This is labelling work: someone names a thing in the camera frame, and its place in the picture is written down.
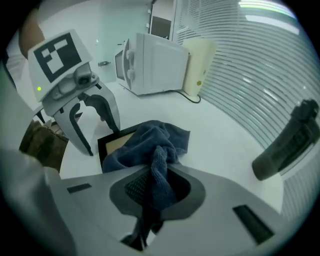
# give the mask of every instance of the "blue towel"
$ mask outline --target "blue towel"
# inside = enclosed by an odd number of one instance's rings
[[[156,120],[139,126],[121,148],[107,155],[102,172],[109,173],[141,164],[149,164],[152,174],[149,206],[161,211],[177,202],[167,182],[167,163],[179,163],[178,156],[187,153],[190,131]]]

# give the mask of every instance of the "camouflage fabric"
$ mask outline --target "camouflage fabric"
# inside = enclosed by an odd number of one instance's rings
[[[25,132],[19,150],[45,167],[60,171],[68,139],[54,133],[39,121],[32,121]]]

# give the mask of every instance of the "white countertop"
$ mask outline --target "white countertop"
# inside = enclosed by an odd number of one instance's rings
[[[257,141],[231,117],[202,100],[189,102],[178,93],[137,97],[116,82],[108,83],[120,114],[121,130],[149,120],[171,123],[191,131],[188,152],[181,164],[233,180],[279,213],[283,203],[283,181],[279,174],[259,181],[251,168],[263,151]],[[78,125],[94,156],[79,152],[68,143],[60,169],[62,179],[101,174],[97,140],[112,133],[92,107],[86,107]]]

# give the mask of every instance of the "person's arm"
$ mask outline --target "person's arm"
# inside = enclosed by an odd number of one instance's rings
[[[22,55],[28,59],[28,51],[45,40],[37,21],[38,9],[33,9],[19,29],[19,48]]]

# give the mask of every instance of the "black cable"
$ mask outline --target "black cable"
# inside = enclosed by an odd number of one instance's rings
[[[178,90],[167,90],[166,91],[167,93],[172,93],[172,92],[174,92],[174,93],[178,93],[178,94],[181,94],[183,97],[185,97],[188,101],[190,101],[190,102],[192,102],[192,103],[195,103],[195,104],[198,104],[198,103],[200,103],[200,101],[201,101],[201,97],[198,95],[198,97],[199,97],[199,101],[193,101],[193,100],[191,100],[191,99],[189,99],[186,95],[184,95],[181,91],[178,91]]]

